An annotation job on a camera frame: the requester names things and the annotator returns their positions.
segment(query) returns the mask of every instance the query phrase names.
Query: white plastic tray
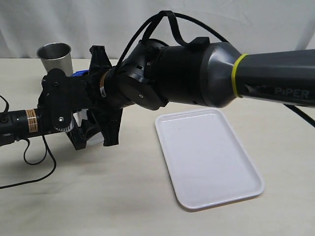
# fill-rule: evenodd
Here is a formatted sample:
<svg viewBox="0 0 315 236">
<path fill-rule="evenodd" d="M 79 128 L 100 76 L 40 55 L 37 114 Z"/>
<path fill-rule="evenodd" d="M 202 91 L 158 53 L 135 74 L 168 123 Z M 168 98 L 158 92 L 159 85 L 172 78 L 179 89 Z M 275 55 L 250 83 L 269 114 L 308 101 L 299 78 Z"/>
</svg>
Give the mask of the white plastic tray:
<svg viewBox="0 0 315 236">
<path fill-rule="evenodd" d="M 261 194 L 264 181 L 222 112 L 162 115 L 157 134 L 179 203 L 200 209 Z"/>
</svg>

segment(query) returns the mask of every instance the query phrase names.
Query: white curtain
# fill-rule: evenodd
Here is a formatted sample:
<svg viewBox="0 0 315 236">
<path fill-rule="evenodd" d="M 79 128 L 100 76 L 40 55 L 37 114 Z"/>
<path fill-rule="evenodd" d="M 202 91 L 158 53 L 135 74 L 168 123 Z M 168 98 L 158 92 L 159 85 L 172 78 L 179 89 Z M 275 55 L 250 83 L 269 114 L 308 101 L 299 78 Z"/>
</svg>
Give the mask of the white curtain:
<svg viewBox="0 0 315 236">
<path fill-rule="evenodd" d="M 294 50 L 314 19 L 313 9 L 314 0 L 0 0 L 0 58 L 35 58 L 40 46 L 65 42 L 73 58 L 90 58 L 91 45 L 105 45 L 116 59 L 160 10 L 203 21 L 242 53 Z M 185 41 L 209 35 L 183 20 L 179 24 Z M 154 37 L 175 44 L 166 20 Z"/>
</svg>

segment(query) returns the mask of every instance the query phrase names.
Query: blue object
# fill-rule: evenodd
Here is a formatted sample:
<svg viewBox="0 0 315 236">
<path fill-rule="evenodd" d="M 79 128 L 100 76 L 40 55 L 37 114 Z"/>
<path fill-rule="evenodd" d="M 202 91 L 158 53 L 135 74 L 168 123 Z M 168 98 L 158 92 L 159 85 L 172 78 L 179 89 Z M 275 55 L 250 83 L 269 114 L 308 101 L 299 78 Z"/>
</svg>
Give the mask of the blue object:
<svg viewBox="0 0 315 236">
<path fill-rule="evenodd" d="M 88 72 L 89 70 L 79 70 L 77 72 L 75 72 L 72 76 L 81 76 L 83 75 L 85 72 Z"/>
</svg>

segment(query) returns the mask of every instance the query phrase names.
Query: metal cup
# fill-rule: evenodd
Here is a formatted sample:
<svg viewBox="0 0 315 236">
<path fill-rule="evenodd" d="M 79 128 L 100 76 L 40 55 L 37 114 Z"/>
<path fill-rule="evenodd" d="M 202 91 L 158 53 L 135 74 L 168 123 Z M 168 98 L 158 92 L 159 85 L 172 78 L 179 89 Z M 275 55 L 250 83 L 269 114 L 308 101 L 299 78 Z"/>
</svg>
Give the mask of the metal cup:
<svg viewBox="0 0 315 236">
<path fill-rule="evenodd" d="M 71 47 L 65 43 L 50 43 L 37 50 L 37 56 L 41 59 L 47 72 L 58 68 L 63 70 L 66 76 L 73 74 L 70 53 Z"/>
</svg>

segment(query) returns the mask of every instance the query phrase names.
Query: white table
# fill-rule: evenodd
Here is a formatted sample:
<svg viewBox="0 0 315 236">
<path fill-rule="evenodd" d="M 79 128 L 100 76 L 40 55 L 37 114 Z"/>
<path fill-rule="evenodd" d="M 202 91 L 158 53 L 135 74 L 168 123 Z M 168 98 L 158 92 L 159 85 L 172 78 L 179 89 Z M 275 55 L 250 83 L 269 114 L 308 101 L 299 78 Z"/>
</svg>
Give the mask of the white table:
<svg viewBox="0 0 315 236">
<path fill-rule="evenodd" d="M 74 70 L 89 60 L 73 60 Z M 0 94 L 11 110 L 36 107 L 45 74 L 37 59 L 0 59 Z M 124 110 L 120 144 L 75 151 L 65 134 L 47 136 L 56 172 L 0 190 L 1 236 L 310 236 L 315 234 L 315 131 L 281 104 L 235 100 L 223 109 L 266 182 L 258 198 L 199 212 L 175 200 L 154 121 L 199 107 L 169 104 L 156 112 Z M 304 109 L 313 117 L 315 109 Z M 23 162 L 25 142 L 0 147 L 0 184 L 45 175 Z M 28 156 L 39 159 L 41 138 Z"/>
</svg>

